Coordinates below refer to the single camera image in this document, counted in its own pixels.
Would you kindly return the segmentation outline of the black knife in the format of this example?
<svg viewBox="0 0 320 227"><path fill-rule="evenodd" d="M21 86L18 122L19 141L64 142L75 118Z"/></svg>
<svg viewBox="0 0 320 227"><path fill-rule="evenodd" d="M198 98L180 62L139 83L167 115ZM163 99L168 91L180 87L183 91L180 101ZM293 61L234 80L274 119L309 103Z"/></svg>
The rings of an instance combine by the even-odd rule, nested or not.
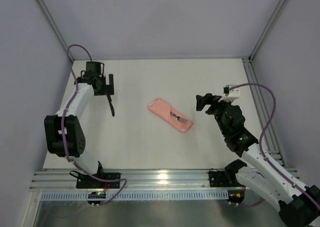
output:
<svg viewBox="0 0 320 227"><path fill-rule="evenodd" d="M114 117L115 116L115 109L114 109L114 106L112 104L112 98L111 98L110 95L107 95L107 100L108 100L108 103L109 103L111 115Z"/></svg>

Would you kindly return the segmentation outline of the silver fork black handle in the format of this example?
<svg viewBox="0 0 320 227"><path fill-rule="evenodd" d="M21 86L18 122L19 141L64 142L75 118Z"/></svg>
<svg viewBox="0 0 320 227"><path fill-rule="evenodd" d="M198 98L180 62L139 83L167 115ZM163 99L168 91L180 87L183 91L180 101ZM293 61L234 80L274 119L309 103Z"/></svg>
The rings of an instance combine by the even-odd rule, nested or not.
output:
<svg viewBox="0 0 320 227"><path fill-rule="evenodd" d="M186 124L186 123L188 122L187 119L185 119L185 118L183 118L183 117L175 114L175 113L172 112L172 111L170 112L170 115L173 116L173 117L174 117L178 122L180 122L180 123Z"/></svg>

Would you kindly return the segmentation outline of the pink satin napkin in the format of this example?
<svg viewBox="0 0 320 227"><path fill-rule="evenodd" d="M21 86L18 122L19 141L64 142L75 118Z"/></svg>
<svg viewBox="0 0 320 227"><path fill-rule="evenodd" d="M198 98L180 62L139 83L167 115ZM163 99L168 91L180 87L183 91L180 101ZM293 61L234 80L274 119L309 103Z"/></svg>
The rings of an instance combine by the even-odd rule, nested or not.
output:
<svg viewBox="0 0 320 227"><path fill-rule="evenodd" d="M181 133L188 132L194 125L193 121L190 118L176 110L174 107L172 107L171 104L161 98L156 98L147 106L147 108L151 113L153 113ZM171 116L170 112L173 112L178 116L187 119L188 122L178 122L173 116Z"/></svg>

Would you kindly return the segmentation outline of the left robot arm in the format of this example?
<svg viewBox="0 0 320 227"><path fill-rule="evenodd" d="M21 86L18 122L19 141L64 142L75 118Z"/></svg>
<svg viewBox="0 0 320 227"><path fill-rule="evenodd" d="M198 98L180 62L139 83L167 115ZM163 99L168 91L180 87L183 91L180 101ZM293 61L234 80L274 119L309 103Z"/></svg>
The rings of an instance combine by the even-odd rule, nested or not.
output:
<svg viewBox="0 0 320 227"><path fill-rule="evenodd" d="M102 164L85 152L86 137L80 124L80 117L93 97L107 98L111 115L115 109L111 96L115 94L114 75L105 75L105 64L99 61L88 61L85 70L74 78L74 90L66 102L54 115L44 119L47 150L60 158L65 158L84 175L102 181L104 171Z"/></svg>

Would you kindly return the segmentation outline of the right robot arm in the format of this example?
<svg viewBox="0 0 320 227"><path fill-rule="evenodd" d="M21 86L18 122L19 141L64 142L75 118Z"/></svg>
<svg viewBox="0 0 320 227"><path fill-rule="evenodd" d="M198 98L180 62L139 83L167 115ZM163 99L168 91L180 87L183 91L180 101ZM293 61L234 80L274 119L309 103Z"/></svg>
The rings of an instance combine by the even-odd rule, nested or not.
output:
<svg viewBox="0 0 320 227"><path fill-rule="evenodd" d="M290 174L260 147L259 140L245 128L245 117L228 97L196 96L196 110L205 106L213 115L226 146L239 158L223 171L209 171L211 182L221 176L229 186L244 186L272 205L287 227L306 227L320 217L320 189L307 186Z"/></svg>

